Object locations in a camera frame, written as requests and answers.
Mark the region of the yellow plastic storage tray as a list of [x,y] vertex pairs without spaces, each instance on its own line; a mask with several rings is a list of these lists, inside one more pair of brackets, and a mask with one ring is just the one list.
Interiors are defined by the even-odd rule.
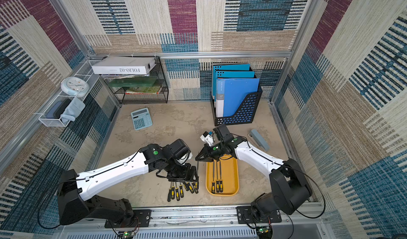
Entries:
[[215,192],[212,194],[212,179],[213,179],[213,163],[206,163],[206,189],[213,196],[224,196],[231,197],[237,194],[239,191],[239,176],[238,176],[238,164],[237,159],[231,157],[230,155],[225,155],[221,157],[222,163],[222,179],[223,179],[223,192]]

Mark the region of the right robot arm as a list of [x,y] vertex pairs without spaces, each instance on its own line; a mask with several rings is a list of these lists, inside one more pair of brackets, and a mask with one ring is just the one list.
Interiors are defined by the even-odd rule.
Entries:
[[273,157],[256,148],[246,137],[233,135],[226,125],[214,128],[213,133],[204,132],[200,139],[205,144],[196,161],[214,162],[230,155],[269,178],[271,192],[261,194],[251,203],[249,216],[254,221],[265,221],[277,211],[291,215],[312,196],[312,187],[294,159],[284,161]]

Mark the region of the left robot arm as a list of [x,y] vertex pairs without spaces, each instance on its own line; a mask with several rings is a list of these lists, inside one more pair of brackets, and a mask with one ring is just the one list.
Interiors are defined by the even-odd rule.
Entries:
[[187,161],[190,148],[182,139],[164,147],[149,144],[136,153],[99,169],[62,174],[57,189],[60,225],[71,225],[85,218],[105,219],[120,227],[134,225],[136,215],[128,199],[113,200],[98,194],[122,181],[152,171],[165,171],[169,182],[199,180],[197,168]]

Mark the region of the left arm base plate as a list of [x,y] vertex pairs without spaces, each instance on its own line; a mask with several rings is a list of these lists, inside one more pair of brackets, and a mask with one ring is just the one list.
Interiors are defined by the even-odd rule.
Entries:
[[149,226],[151,218],[151,209],[134,209],[132,214],[126,215],[122,221],[111,222],[106,220],[105,228],[144,228]]

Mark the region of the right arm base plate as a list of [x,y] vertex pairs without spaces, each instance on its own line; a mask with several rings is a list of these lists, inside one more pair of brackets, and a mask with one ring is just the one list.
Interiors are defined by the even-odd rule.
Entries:
[[261,211],[251,206],[237,206],[237,219],[239,224],[254,223],[281,223],[282,218],[279,211],[272,211],[263,214]]

